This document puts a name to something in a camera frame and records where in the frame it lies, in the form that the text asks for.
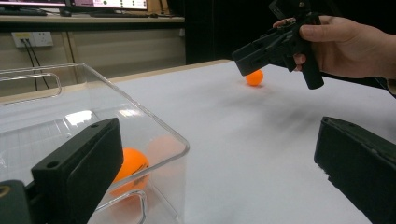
wall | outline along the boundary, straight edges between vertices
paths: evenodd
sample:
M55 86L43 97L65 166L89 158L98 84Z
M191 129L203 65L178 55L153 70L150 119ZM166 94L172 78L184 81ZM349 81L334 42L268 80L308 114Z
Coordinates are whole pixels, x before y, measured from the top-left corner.
M111 78L185 64L179 29L51 32L51 36L52 47L34 48L41 65L86 63ZM0 33L0 70L26 67L32 67L27 50L15 47L11 33ZM63 85L76 83L74 74L59 74L59 79ZM32 80L17 85L0 81L0 97L27 91L35 91Z

wall socket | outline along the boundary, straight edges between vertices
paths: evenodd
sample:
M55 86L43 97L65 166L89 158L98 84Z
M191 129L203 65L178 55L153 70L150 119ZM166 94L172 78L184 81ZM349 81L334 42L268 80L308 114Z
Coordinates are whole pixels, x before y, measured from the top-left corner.
M31 47L53 46L50 32L16 32L12 33L12 37L17 48L25 48L22 40L29 40Z

black 3d printed part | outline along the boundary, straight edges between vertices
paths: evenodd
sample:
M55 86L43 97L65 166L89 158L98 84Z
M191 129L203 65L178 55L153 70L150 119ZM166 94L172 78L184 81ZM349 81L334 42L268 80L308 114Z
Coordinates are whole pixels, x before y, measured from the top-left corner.
M394 144L353 123L324 117L315 162L372 223L396 223Z
M0 183L0 223L32 223L28 197L24 185L19 180Z
M87 223L123 161L117 119L84 129L32 168L49 223Z

finger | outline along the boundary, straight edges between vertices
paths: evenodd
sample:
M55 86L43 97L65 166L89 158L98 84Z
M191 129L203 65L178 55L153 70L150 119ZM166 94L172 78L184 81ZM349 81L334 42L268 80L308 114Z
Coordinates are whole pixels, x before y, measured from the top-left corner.
M276 22L273 24L273 27L275 28L275 27L281 26L281 25L283 25L283 24L285 24L285 23L287 23L287 22L292 22L292 21L295 21L295 19L294 19L294 18L287 18L287 19L282 20L282 21L276 21Z
M295 54L293 56L295 63L298 64L303 64L306 62L306 56L304 54Z
M294 68L295 72L301 72L303 70L303 66L300 64L297 64L296 68Z
M300 36L312 42L343 41L350 37L350 27L344 25L302 25Z

sleeve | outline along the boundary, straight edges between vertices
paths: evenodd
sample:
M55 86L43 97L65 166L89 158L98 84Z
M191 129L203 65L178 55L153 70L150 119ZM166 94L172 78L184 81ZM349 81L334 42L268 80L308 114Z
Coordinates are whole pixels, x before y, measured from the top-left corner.
M396 80L395 79L388 79L388 90L392 95L396 95Z

